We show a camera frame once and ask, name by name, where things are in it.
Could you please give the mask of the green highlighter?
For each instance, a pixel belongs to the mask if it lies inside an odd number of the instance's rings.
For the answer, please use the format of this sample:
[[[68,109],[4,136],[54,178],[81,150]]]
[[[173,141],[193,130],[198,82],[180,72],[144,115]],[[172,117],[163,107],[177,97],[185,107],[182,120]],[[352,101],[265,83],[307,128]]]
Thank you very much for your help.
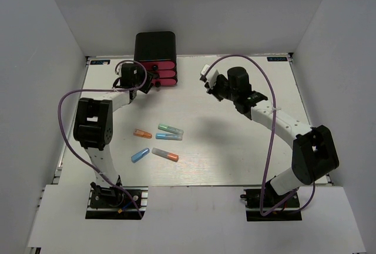
[[[162,123],[158,124],[158,129],[161,130],[161,131],[165,131],[165,132],[176,134],[176,135],[183,135],[184,134],[184,131],[182,129],[175,128],[173,126],[165,125],[165,124],[162,124]]]

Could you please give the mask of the blue highlighter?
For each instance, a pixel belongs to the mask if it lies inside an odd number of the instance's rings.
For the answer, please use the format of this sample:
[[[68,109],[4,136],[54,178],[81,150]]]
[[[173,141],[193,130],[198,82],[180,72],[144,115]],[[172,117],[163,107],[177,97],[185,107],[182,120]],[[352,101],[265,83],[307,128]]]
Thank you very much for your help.
[[[155,138],[159,140],[181,141],[183,139],[183,136],[173,133],[157,133],[155,135]]]

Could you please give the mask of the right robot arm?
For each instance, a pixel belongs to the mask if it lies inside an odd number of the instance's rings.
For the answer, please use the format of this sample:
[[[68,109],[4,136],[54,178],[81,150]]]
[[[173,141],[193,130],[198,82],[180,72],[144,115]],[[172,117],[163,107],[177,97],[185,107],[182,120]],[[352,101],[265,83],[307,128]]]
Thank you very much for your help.
[[[339,166],[339,159],[330,130],[313,127],[277,109],[268,98],[252,90],[249,76],[242,67],[233,67],[224,76],[210,71],[205,65],[200,73],[207,93],[218,101],[232,101],[236,110],[269,130],[274,130],[292,149],[291,166],[268,182],[266,201],[279,206],[287,193],[303,185],[310,185]]]

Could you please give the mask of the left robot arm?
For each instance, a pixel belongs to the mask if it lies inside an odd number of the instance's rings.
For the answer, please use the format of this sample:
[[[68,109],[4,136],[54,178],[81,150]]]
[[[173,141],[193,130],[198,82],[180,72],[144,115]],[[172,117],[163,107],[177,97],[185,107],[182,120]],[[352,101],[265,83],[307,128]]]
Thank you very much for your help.
[[[113,136],[113,113],[131,104],[139,91],[147,94],[158,74],[147,71],[140,63],[125,61],[116,67],[118,78],[109,91],[97,98],[80,98],[75,116],[73,137],[88,154],[89,166],[95,171],[93,188],[106,189],[104,200],[119,206],[124,200],[120,175],[116,172],[109,144]]]

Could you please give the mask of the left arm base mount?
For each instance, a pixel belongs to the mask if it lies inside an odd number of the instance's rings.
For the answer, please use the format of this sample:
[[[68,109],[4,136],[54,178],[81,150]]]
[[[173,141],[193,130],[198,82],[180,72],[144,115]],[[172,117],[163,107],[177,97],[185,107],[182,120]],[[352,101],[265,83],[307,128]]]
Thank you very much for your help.
[[[142,215],[146,212],[148,187],[129,187],[126,191],[132,196]],[[127,194],[110,189],[91,188],[85,219],[97,220],[141,220]]]

